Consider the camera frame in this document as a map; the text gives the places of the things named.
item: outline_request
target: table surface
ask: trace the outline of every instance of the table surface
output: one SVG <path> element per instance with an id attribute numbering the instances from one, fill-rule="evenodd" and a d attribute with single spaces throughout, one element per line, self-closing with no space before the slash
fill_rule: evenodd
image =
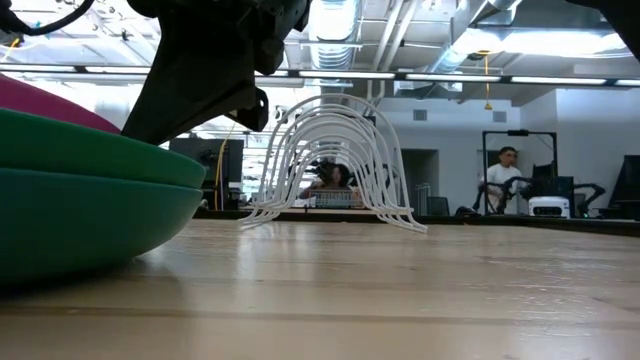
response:
<path id="1" fill-rule="evenodd" d="M 195 220 L 0 298 L 0 358 L 638 359 L 640 241 L 517 227 Z"/>

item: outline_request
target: green bowl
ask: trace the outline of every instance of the green bowl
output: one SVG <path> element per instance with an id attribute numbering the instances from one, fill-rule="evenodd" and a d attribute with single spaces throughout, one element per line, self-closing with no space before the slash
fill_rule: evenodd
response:
<path id="1" fill-rule="evenodd" d="M 186 187 L 0 168 L 0 285 L 143 254 L 175 236 L 201 198 Z"/>
<path id="2" fill-rule="evenodd" d="M 92 175 L 199 189 L 185 156 L 104 131 L 0 109 L 0 168 Z"/>

